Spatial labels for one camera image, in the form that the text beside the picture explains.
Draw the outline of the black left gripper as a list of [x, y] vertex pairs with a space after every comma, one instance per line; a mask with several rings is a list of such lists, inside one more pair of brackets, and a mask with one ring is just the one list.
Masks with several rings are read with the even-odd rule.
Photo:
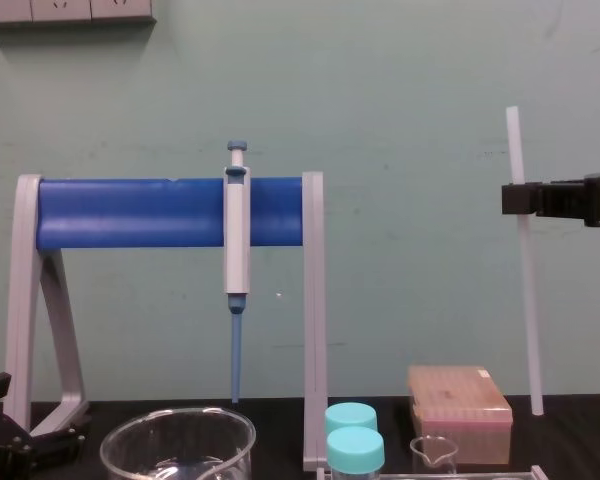
[[[0, 372], [0, 400], [8, 394], [11, 375]], [[68, 427], [29, 436], [0, 408], [0, 479], [29, 479], [34, 464], [76, 461], [84, 448], [91, 417], [84, 415]]]

